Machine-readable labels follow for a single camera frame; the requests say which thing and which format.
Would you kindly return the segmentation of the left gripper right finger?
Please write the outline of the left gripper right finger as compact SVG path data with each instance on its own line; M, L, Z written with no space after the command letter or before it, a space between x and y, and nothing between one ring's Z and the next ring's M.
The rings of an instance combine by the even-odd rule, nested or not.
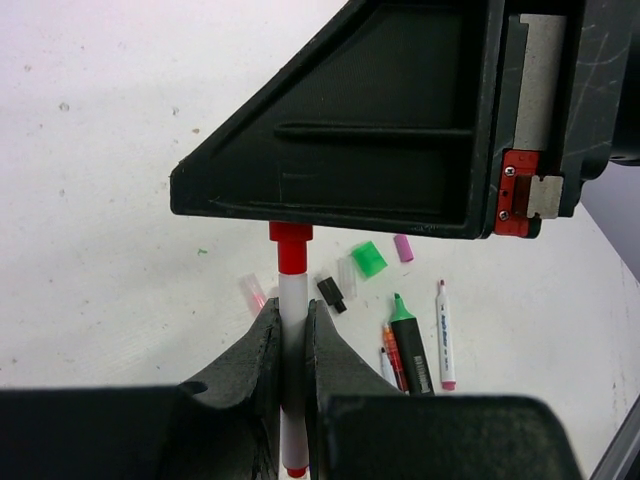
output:
M314 479L578 479L565 430L521 396L410 396L340 336L322 301L306 321Z

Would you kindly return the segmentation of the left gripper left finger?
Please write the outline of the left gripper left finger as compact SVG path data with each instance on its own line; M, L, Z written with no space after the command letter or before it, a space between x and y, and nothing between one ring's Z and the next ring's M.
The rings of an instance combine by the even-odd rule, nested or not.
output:
M4 479L275 479L281 321L178 385L4 389Z

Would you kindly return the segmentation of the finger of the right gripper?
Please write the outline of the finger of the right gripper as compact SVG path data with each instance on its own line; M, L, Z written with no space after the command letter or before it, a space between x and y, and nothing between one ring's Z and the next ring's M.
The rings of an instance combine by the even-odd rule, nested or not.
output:
M477 239L499 1L350 1L174 168L177 215Z

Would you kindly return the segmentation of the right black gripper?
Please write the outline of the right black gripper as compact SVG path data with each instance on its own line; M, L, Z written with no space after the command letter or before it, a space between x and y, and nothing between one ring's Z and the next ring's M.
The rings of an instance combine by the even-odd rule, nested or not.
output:
M535 238L586 182L639 157L636 1L506 1L482 234Z

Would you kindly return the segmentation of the black white marker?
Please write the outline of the black white marker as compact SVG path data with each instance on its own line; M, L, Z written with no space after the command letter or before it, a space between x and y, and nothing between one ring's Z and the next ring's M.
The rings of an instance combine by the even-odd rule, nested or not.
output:
M396 376L394 373L393 366L391 364L389 355L385 347L380 348L380 364L381 364L381 373L383 378L394 388L398 388L398 383L396 380Z

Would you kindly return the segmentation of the green black highlighter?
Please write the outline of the green black highlighter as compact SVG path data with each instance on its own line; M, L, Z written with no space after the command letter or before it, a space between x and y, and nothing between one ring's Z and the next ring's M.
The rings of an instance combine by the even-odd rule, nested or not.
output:
M394 294L394 311L389 321L402 362L409 393L435 394L429 364L417 318L408 311L399 293Z

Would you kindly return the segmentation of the orange clear pen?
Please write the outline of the orange clear pen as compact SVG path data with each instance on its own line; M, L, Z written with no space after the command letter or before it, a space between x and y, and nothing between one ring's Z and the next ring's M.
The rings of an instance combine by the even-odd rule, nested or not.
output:
M393 373L394 382L398 389L404 393L408 393L409 387L390 325L385 324L382 331L384 355L386 356L386 363L389 365L388 370Z

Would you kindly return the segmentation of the pink white marker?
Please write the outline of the pink white marker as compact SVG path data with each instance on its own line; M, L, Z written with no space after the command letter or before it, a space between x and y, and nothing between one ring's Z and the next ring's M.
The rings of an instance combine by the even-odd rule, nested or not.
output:
M446 295L446 282L440 279L436 296L440 381L444 391L456 389L456 376L450 332L450 312Z

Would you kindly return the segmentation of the clear pink pen cap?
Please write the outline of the clear pink pen cap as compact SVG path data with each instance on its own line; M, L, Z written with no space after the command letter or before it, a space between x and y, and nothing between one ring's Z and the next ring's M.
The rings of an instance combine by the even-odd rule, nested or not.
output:
M258 315L266 303L259 280L254 274L248 274L239 280L239 286L249 310L254 316Z

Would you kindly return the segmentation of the pink marker cap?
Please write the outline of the pink marker cap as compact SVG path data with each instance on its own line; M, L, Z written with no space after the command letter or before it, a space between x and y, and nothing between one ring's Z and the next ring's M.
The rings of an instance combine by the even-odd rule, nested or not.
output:
M414 260L414 253L409 238L404 234L396 234L394 236L394 244L402 263L409 263Z

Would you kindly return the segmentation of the green highlighter cap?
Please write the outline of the green highlighter cap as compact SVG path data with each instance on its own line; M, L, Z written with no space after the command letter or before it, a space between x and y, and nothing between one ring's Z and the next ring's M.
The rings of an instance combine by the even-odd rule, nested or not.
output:
M366 279L378 275L388 266L386 260L372 241L367 241L356 246L351 251L351 258Z

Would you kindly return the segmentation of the red white marker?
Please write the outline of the red white marker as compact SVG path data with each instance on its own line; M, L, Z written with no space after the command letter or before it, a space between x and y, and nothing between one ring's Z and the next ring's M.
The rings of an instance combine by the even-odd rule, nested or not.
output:
M309 465L305 423L305 328L308 316L307 274L279 274L282 325L281 457L291 478L301 478Z

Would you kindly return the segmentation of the black marker cap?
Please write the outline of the black marker cap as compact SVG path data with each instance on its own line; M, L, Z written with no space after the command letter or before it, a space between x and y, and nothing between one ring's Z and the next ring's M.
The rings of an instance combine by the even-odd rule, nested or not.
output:
M332 307L338 314L347 310L344 296L331 276L320 278L316 281L316 286L327 305Z

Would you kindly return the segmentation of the red marker cap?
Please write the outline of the red marker cap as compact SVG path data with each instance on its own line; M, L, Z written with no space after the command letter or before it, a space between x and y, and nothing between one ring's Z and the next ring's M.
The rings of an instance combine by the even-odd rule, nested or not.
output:
M271 221L269 238L277 244L278 271L281 274L307 272L307 244L313 239L311 225Z

